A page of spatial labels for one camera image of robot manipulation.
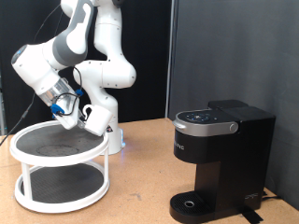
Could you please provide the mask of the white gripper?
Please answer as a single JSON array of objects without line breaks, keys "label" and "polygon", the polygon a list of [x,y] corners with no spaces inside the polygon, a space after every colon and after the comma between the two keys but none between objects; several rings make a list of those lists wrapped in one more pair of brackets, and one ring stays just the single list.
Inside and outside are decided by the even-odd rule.
[{"label": "white gripper", "polygon": [[78,104],[79,97],[75,93],[64,93],[54,98],[50,107],[51,113],[67,130],[76,125],[85,129],[86,121],[79,117]]}]

